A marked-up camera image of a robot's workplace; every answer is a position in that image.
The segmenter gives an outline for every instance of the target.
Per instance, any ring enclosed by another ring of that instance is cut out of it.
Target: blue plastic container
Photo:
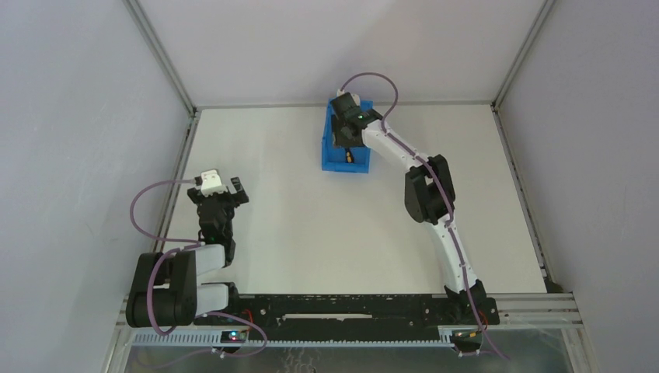
[[[332,109],[330,101],[327,102],[325,130],[323,132],[323,153],[321,154],[323,171],[334,171],[335,173],[368,173],[368,164],[371,161],[371,149],[365,146],[350,148],[354,163],[348,163],[346,162],[345,149],[334,148],[332,144],[332,115],[334,115],[334,109]],[[364,111],[372,109],[373,101],[361,101],[360,107]]]

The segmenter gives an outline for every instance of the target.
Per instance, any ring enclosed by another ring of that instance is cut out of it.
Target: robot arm
[[[455,191],[446,159],[441,155],[428,157],[417,151],[392,131],[386,122],[383,123],[382,116],[375,110],[363,112],[356,103],[358,100],[354,94],[344,93],[332,101],[336,114],[336,123],[333,125],[335,146],[366,146],[405,172],[406,209],[415,221],[425,225],[429,231],[441,261],[447,291],[458,295],[466,290],[463,265],[466,268],[469,287],[481,288],[482,285],[477,280],[478,277],[473,272],[467,257],[462,258],[464,264],[460,260],[459,249],[449,232],[451,229],[460,247],[464,247],[456,230],[455,220],[447,225],[448,209],[434,182],[428,184],[430,175],[417,157],[433,168],[446,190],[449,202],[453,204]]]

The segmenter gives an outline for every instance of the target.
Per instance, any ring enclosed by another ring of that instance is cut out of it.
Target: white wall
[[[603,372],[657,371],[659,2],[558,2],[503,123]]]
[[[141,0],[200,106],[324,103],[378,71],[403,101],[492,101],[542,0]],[[360,94],[391,101],[376,78]]]
[[[0,370],[99,371],[187,114],[120,0],[0,8]]]

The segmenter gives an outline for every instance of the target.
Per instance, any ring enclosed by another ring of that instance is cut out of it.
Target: purple cable
[[[466,269],[466,264],[465,264],[465,258],[462,255],[462,250],[460,249],[460,244],[458,243],[458,239],[457,239],[457,237],[455,237],[455,233],[453,232],[453,229],[450,227],[451,223],[453,222],[454,214],[453,214],[453,208],[451,207],[451,204],[448,200],[448,197],[446,195],[446,191],[444,190],[444,187],[439,182],[439,178],[434,173],[434,170],[432,169],[432,167],[430,167],[430,165],[428,165],[428,163],[424,159],[422,159],[419,155],[417,155],[415,153],[415,151],[413,149],[411,149],[409,146],[405,145],[405,143],[403,141],[399,140],[398,138],[396,138],[395,135],[389,133],[386,130],[385,119],[389,115],[389,113],[392,112],[393,108],[396,107],[396,104],[398,103],[398,88],[396,88],[396,84],[389,77],[387,77],[383,74],[380,74],[380,73],[377,73],[377,72],[362,72],[360,74],[356,74],[356,75],[353,75],[352,77],[350,77],[341,86],[341,90],[344,90],[346,88],[346,86],[348,85],[348,83],[353,81],[355,78],[358,78],[358,77],[364,76],[364,75],[373,75],[373,76],[378,76],[380,78],[383,78],[384,80],[389,82],[389,84],[393,87],[393,90],[394,90],[394,93],[396,94],[396,96],[393,100],[393,104],[391,105],[391,107],[389,107],[389,110],[387,110],[385,112],[385,115],[382,116],[382,121],[380,123],[380,128],[382,129],[382,132],[385,134],[386,137],[391,138],[392,141],[395,142],[400,148],[402,148],[403,150],[408,152],[410,155],[412,155],[417,161],[421,162],[421,164],[424,165],[424,167],[428,170],[428,173],[430,173],[430,175],[432,177],[432,180],[434,181],[435,185],[437,186],[437,189],[439,190],[439,194],[441,195],[441,199],[444,201],[444,204],[446,205],[446,208],[448,210],[448,220],[446,221],[445,227],[448,229],[448,233],[451,235],[451,238],[453,240],[453,244],[455,245],[455,251],[458,252],[458,257],[460,258],[460,265],[462,267],[462,279],[463,279],[464,284],[465,284],[465,290],[466,290],[466,293],[467,293],[467,298],[469,299],[469,305],[471,306],[471,309],[472,309],[472,312],[473,312],[473,315],[474,315],[474,319],[476,319],[476,323],[478,324],[479,330],[482,331],[483,336],[485,337],[487,342],[490,343],[490,345],[492,346],[492,349],[494,350],[494,352],[497,355],[499,355],[501,358],[503,358],[505,360],[510,360],[510,358],[506,354],[502,353],[497,348],[497,346],[494,343],[492,343],[492,340],[490,339],[489,333],[487,332],[487,330],[485,330],[485,328],[483,327],[483,323],[480,321],[480,316],[478,315],[478,310],[476,309],[476,303],[473,301],[472,292],[471,292],[471,289],[469,288],[469,280],[467,279],[467,269]],[[482,350],[481,353],[489,353],[489,351]]]
[[[360,72],[359,74],[352,75],[352,76],[351,76],[351,77],[350,77],[350,78],[349,78],[349,79],[348,79],[348,80],[347,80],[347,81],[341,86],[341,90],[342,90],[342,91],[345,90],[345,88],[346,88],[346,86],[348,85],[348,83],[352,82],[352,81],[355,80],[356,78],[359,78],[360,76],[366,76],[366,75],[377,76],[377,77],[379,77],[379,78],[383,78],[384,80],[386,80],[387,82],[389,82],[389,84],[390,84],[391,87],[393,88],[393,93],[394,93],[393,103],[392,103],[391,107],[389,107],[389,110],[385,111],[385,115],[382,116],[382,122],[380,123],[380,128],[382,129],[382,132],[384,132],[384,133],[386,134],[387,131],[385,130],[385,119],[387,119],[387,116],[389,115],[389,113],[391,113],[391,112],[393,111],[393,108],[396,107],[396,105],[398,104],[398,87],[396,87],[396,84],[394,84],[393,80],[391,80],[387,75],[380,74],[379,72],[370,72],[370,71],[367,71],[367,72]]]
[[[142,194],[148,192],[149,190],[155,188],[155,187],[160,187],[161,185],[166,185],[166,184],[194,184],[194,180],[164,180],[164,181],[158,181],[157,183],[153,183],[143,190],[140,190],[139,193],[133,198],[133,201],[131,202],[131,223],[135,227],[135,229],[138,230],[141,234],[149,237],[150,239],[154,239],[156,241],[162,241],[162,242],[188,242],[188,243],[199,243],[196,239],[168,239],[166,237],[160,237],[157,235],[152,235],[149,232],[146,232],[144,229],[142,229],[138,223],[135,221],[135,204],[138,202],[140,197],[142,197]]]

